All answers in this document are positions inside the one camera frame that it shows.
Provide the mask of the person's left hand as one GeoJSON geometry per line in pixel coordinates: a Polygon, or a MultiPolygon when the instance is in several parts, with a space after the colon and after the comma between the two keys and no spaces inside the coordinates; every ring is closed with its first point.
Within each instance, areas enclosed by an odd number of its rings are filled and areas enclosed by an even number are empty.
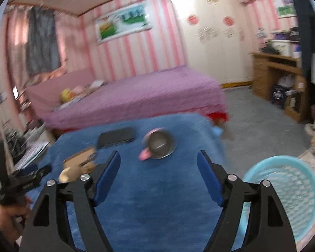
{"type": "Polygon", "coordinates": [[[21,235],[13,219],[16,216],[22,216],[27,219],[30,216],[30,205],[32,203],[33,201],[26,196],[24,206],[20,204],[2,206],[0,204],[0,231],[11,245],[13,245],[21,235]]]}

